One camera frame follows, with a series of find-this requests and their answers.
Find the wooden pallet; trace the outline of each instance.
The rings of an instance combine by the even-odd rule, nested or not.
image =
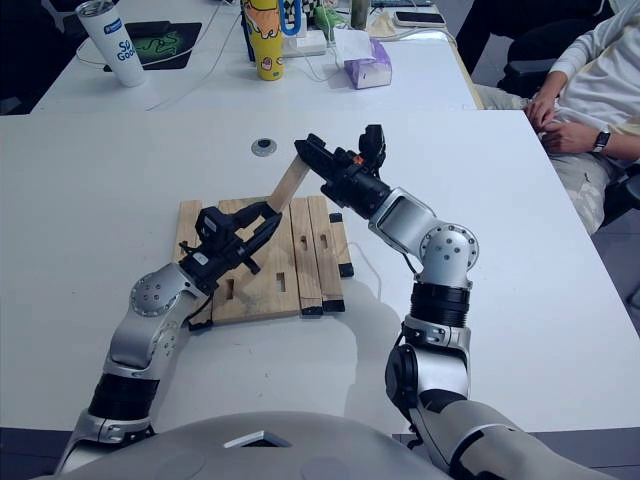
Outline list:
[[[218,208],[234,213],[264,199],[222,200]],[[197,246],[195,221],[202,208],[200,201],[180,204],[180,218],[174,248],[174,261],[183,253],[179,243]],[[240,265],[218,280],[219,288],[211,307],[190,320],[191,329],[248,320],[261,320],[300,313],[320,316],[343,312],[341,276],[353,276],[353,266],[341,214],[327,210],[322,195],[294,198],[282,209],[282,220],[267,245],[253,259],[261,271],[252,275]],[[247,239],[261,219],[237,234]]]

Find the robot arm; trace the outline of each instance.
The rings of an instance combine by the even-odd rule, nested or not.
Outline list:
[[[382,128],[367,127],[359,154],[341,148],[332,154],[314,135],[295,145],[326,180],[326,196],[369,220],[371,231],[423,266],[402,324],[404,343],[389,355],[385,382],[432,462],[456,479],[610,478],[555,454],[491,407],[468,400],[467,271],[478,258],[478,242],[469,229],[437,219],[418,199],[380,180]]]
[[[246,242],[235,232],[258,217],[262,222]],[[282,215],[259,202],[226,215],[203,209],[196,222],[197,248],[142,277],[131,290],[128,311],[116,329],[103,374],[88,409],[76,423],[56,473],[66,473],[113,450],[153,435],[149,410],[165,374],[178,330],[199,299],[209,297],[216,281],[245,264],[260,270],[251,256],[271,238]]]

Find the table surface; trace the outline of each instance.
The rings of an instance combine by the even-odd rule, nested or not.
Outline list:
[[[294,139],[354,148],[374,122],[383,179],[479,239],[472,398],[529,431],[640,426],[640,341],[524,115],[391,109],[0,118],[0,423],[73,427],[131,286],[171,258],[181,200],[267,195]],[[273,156],[250,153],[259,137],[277,142]],[[309,175],[299,193],[320,184]],[[347,311],[184,331],[154,406],[159,430],[277,409],[403,431],[384,366],[412,276],[350,211],[345,226]]]
[[[344,71],[332,76],[337,67],[334,54],[329,51],[323,56],[308,57],[318,76],[331,77],[326,82],[314,79],[304,58],[287,59],[285,75],[279,81],[258,79],[248,60],[240,22],[234,23],[239,5],[211,0],[123,0],[117,8],[125,22],[202,22],[204,30],[218,5],[211,28],[194,48],[185,69],[149,71],[143,85],[125,88],[114,74],[74,58],[33,113],[193,111],[239,105],[280,112],[304,106],[307,111],[322,111],[325,115],[345,107],[369,111],[405,105],[435,111],[476,108],[457,52],[441,33],[424,32],[385,43],[393,66],[392,84],[354,90]],[[211,71],[221,49],[220,60]],[[90,40],[80,55],[85,60],[104,61]]]

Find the wristwatch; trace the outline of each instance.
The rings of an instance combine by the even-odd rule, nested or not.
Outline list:
[[[609,141],[609,137],[611,136],[611,133],[603,130],[602,132],[600,132],[598,134],[598,136],[596,137],[596,144],[593,150],[591,150],[593,153],[600,153],[602,151],[602,149],[604,147],[607,146],[607,142]]]

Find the khaki pants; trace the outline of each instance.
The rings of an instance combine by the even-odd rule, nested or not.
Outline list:
[[[529,100],[497,88],[476,85],[487,110],[521,110]],[[604,191],[620,174],[603,155],[593,153],[548,154],[589,235],[604,220]]]

